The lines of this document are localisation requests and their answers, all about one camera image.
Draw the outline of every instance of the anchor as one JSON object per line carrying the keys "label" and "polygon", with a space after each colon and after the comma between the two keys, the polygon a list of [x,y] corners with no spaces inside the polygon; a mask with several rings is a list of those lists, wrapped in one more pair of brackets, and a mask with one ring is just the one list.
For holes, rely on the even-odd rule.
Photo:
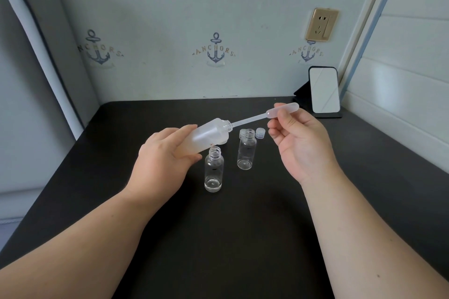
{"label": "anchor", "polygon": [[[214,33],[214,38],[211,39],[210,41],[212,43],[214,43],[215,45],[217,45],[218,43],[221,43],[221,39],[218,39],[218,37],[220,37],[220,35],[218,34],[218,32]],[[211,61],[213,61],[215,64],[217,64],[219,61],[221,61],[224,57],[225,57],[225,53],[223,52],[223,54],[221,55],[220,58],[218,58],[217,56],[217,52],[218,50],[215,50],[215,54],[213,57],[210,56],[209,51],[207,52],[207,56],[210,58]]]}
{"label": "anchor", "polygon": [[[307,41],[307,43],[308,43],[309,46],[310,46],[310,45],[315,44],[316,41]],[[303,53],[301,52],[301,57],[304,59],[304,61],[311,60],[313,57],[315,57],[315,54],[313,54],[313,55],[311,55],[311,56],[309,57],[309,53],[310,53],[310,47],[309,47],[309,49],[307,50],[307,55],[306,55],[305,57],[304,57]]]}
{"label": "anchor", "polygon": [[[95,37],[95,31],[94,30],[88,30],[87,34],[89,35],[89,37],[86,37],[87,41],[91,41],[93,43],[96,43],[97,41],[100,41],[101,39],[98,37]],[[102,58],[101,53],[99,50],[95,50],[95,53],[97,54],[96,57],[92,57],[90,55],[90,53],[87,52],[87,55],[89,56],[90,59],[92,59],[93,61],[99,63],[99,64],[103,64],[105,62],[107,62],[111,57],[109,56],[109,52],[106,53],[106,58]]]}

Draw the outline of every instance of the electrical outlet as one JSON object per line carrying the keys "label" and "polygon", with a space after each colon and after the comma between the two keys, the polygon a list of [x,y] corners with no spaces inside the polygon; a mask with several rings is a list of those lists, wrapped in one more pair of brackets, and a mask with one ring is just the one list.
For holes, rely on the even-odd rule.
{"label": "electrical outlet", "polygon": [[316,8],[310,20],[306,40],[328,41],[338,13],[338,10]]}

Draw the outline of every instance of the right hand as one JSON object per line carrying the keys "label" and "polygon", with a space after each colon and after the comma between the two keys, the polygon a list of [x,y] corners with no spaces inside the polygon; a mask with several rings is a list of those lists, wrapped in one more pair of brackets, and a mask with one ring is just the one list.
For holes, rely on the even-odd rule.
{"label": "right hand", "polygon": [[324,126],[306,110],[278,112],[268,122],[268,133],[279,147],[287,171],[300,183],[338,171],[337,160]]}

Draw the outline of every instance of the clear plastic bottle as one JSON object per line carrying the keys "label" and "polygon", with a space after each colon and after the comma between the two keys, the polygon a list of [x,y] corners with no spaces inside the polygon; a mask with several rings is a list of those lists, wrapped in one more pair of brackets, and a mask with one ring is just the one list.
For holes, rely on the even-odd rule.
{"label": "clear plastic bottle", "polygon": [[221,149],[217,146],[209,149],[209,155],[204,161],[204,188],[211,193],[221,189],[223,182],[223,169],[225,160],[221,155]]}
{"label": "clear plastic bottle", "polygon": [[217,144],[223,144],[227,142],[231,131],[232,125],[229,121],[216,118],[207,122],[185,138],[184,142],[175,150],[175,156],[180,158],[199,153]]}
{"label": "clear plastic bottle", "polygon": [[240,169],[248,170],[252,167],[255,147],[257,145],[257,140],[254,136],[255,131],[253,129],[248,129],[240,140],[239,154],[237,156],[237,166]]}

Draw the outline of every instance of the left hand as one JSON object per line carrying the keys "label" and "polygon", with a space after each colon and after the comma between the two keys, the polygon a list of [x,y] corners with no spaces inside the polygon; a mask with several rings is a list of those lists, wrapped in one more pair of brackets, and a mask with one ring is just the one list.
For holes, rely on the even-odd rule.
{"label": "left hand", "polygon": [[155,210],[162,207],[181,187],[188,169],[202,159],[200,154],[180,159],[173,155],[196,127],[165,128],[151,135],[139,150],[123,195],[144,207]]}

